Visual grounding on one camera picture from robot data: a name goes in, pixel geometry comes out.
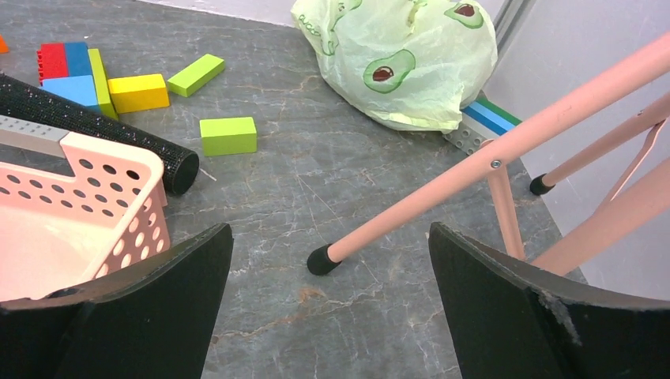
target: green bag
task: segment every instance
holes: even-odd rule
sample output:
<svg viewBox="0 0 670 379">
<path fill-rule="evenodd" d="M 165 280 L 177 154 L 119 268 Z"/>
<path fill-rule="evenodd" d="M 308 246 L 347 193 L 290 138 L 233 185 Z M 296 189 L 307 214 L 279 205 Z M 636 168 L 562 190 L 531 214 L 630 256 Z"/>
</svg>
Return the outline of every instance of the green bag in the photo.
<svg viewBox="0 0 670 379">
<path fill-rule="evenodd" d="M 297 0 L 323 79 L 395 130 L 449 133 L 491 76 L 491 18 L 471 0 Z"/>
</svg>

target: black rubber foot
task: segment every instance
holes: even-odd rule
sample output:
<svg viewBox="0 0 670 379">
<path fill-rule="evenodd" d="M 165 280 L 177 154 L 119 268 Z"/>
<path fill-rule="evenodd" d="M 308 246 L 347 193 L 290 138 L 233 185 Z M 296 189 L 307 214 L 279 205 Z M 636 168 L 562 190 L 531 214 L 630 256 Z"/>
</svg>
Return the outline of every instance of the black rubber foot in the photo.
<svg viewBox="0 0 670 379">
<path fill-rule="evenodd" d="M 328 258 L 330 245 L 321 246 L 307 258 L 307 269 L 316 276 L 324 276 L 333 271 L 342 262 L 333 262 Z"/>
<path fill-rule="evenodd" d="M 551 191 L 552 188 L 555 186 L 547 187 L 542 183 L 542 178 L 544 178 L 546 174 L 542 174 L 538 176 L 537 178 L 533 179 L 532 182 L 530 182 L 530 192 L 533 193 L 533 195 L 541 196 L 549 191 Z"/>
</svg>

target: red toy brick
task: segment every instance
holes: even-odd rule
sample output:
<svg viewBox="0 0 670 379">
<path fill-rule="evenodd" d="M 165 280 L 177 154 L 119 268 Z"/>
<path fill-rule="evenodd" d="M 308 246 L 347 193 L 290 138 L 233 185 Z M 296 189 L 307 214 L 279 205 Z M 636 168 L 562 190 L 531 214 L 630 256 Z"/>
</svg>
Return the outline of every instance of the red toy brick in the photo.
<svg viewBox="0 0 670 379">
<path fill-rule="evenodd" d="M 44 79 L 67 77 L 67 60 L 64 43 L 43 43 L 37 51 L 37 73 L 40 85 Z"/>
</svg>

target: white wall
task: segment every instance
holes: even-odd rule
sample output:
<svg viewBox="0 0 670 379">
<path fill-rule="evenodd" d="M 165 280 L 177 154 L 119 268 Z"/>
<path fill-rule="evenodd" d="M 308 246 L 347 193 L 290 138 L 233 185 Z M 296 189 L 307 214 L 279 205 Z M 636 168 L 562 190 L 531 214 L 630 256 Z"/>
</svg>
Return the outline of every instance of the white wall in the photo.
<svg viewBox="0 0 670 379">
<path fill-rule="evenodd" d="M 537 1 L 487 83 L 487 96 L 520 118 L 550 105 L 670 27 L 669 0 Z M 581 150 L 670 90 L 670 74 L 523 157 L 535 177 Z M 596 161 L 545 195 L 565 235 L 591 215 L 637 154 L 644 136 Z M 670 155 L 670 129 L 634 176 Z M 582 266 L 590 284 L 670 299 L 670 212 Z"/>
<path fill-rule="evenodd" d="M 256 20 L 270 24 L 291 25 L 291 7 L 295 0 L 142 0 L 174 6 L 175 8 L 199 10 L 207 13 L 223 14 L 243 18 L 245 20 Z M 487 10 L 492 19 L 500 11 L 505 0 L 479 0 L 479 3 Z"/>
</svg>

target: blue block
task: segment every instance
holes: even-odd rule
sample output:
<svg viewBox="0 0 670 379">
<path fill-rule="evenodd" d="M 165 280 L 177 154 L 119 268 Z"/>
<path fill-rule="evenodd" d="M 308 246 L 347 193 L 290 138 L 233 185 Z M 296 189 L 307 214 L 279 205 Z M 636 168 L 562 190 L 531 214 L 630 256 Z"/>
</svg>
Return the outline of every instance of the blue block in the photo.
<svg viewBox="0 0 670 379">
<path fill-rule="evenodd" d="M 477 102 L 468 105 L 468 107 L 463 110 L 463 113 L 474 118 L 478 123 L 486 126 L 499 136 L 502 136 L 514 128 L 514 124 Z"/>
<path fill-rule="evenodd" d="M 88 44 L 86 42 L 67 42 L 64 44 L 67 70 L 70 76 L 93 75 L 91 59 L 88 57 Z"/>
<path fill-rule="evenodd" d="M 98 106 L 98 96 L 96 96 L 96 85 L 93 83 L 93 75 L 44 79 L 42 89 L 101 113 L 100 106 Z"/>
</svg>

